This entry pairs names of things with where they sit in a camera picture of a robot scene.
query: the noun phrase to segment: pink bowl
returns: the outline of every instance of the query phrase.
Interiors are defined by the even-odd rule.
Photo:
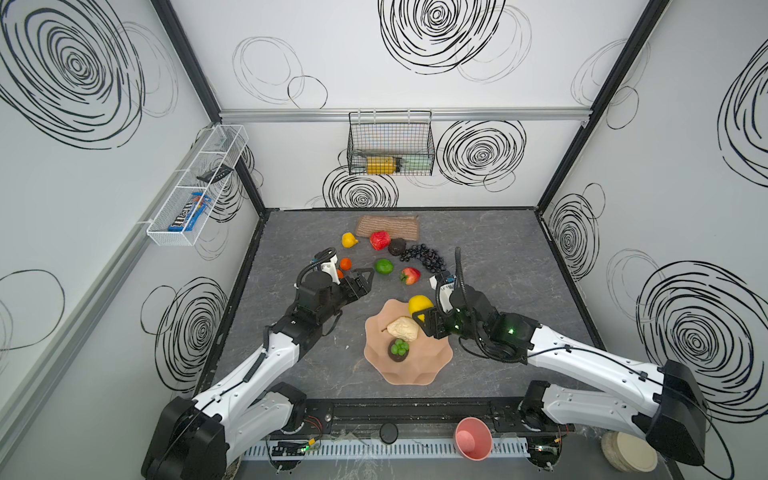
[[[453,440],[463,457],[476,462],[485,460],[493,449],[491,430],[475,417],[467,417],[458,423]]]

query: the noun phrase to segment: striped cloth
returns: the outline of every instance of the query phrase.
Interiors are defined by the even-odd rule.
[[[363,215],[357,220],[355,235],[370,237],[384,230],[391,238],[417,241],[419,239],[419,216],[384,217],[382,215]]]

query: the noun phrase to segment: green lime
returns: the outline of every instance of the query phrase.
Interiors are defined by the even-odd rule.
[[[389,275],[395,269],[395,266],[392,265],[392,262],[390,262],[386,258],[382,258],[376,261],[375,268],[376,268],[376,271],[381,273],[382,275]]]

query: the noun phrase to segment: lemon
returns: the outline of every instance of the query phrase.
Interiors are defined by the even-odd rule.
[[[435,304],[432,303],[432,301],[424,295],[415,295],[412,296],[410,300],[408,300],[408,311],[411,313],[411,317],[413,317],[415,312],[421,312],[422,310],[427,310],[428,308],[432,308],[434,306]],[[422,322],[424,321],[424,314],[419,315],[419,320]]]
[[[359,240],[357,240],[355,236],[352,235],[350,232],[343,234],[341,237],[341,244],[344,246],[344,248],[352,248],[358,242]]]

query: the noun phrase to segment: wire basket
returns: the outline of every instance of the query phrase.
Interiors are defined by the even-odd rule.
[[[432,175],[432,112],[349,113],[346,161],[350,175]]]
[[[227,188],[248,142],[243,125],[217,125],[147,228],[157,245],[191,247]]]

